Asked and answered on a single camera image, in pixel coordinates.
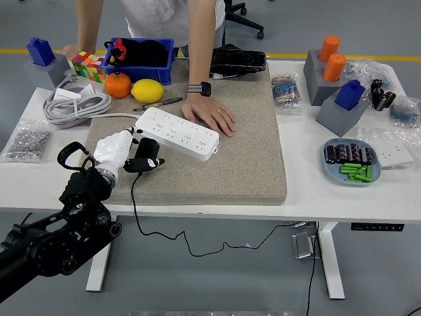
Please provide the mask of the person's left hand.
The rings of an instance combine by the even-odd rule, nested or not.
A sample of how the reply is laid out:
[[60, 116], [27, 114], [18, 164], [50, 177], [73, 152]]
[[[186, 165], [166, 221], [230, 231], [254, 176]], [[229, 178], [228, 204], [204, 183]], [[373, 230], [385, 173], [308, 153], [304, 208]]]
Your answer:
[[231, 138], [237, 130], [231, 111], [212, 97], [188, 93], [182, 104], [182, 112], [186, 120], [202, 120], [211, 130], [218, 132], [220, 138], [223, 134]]

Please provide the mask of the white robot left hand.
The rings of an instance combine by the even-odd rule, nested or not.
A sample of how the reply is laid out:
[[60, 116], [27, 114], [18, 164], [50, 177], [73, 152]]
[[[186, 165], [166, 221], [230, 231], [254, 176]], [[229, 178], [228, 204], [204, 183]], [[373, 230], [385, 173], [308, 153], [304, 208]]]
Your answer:
[[138, 142], [134, 138], [135, 133], [142, 132], [140, 128], [130, 127], [99, 140], [93, 154], [99, 173], [116, 182], [121, 168], [136, 173], [163, 165], [165, 160], [157, 158], [159, 144], [155, 140], [142, 138]]

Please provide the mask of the person's right hand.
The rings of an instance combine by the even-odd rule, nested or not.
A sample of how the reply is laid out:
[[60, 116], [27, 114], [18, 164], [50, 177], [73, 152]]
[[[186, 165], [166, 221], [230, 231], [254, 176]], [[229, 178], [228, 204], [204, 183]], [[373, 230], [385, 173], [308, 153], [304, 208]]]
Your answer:
[[69, 61], [71, 61], [72, 59], [77, 57], [82, 51], [87, 52], [87, 49], [81, 47], [78, 44], [70, 44], [58, 50], [57, 53], [64, 55]]

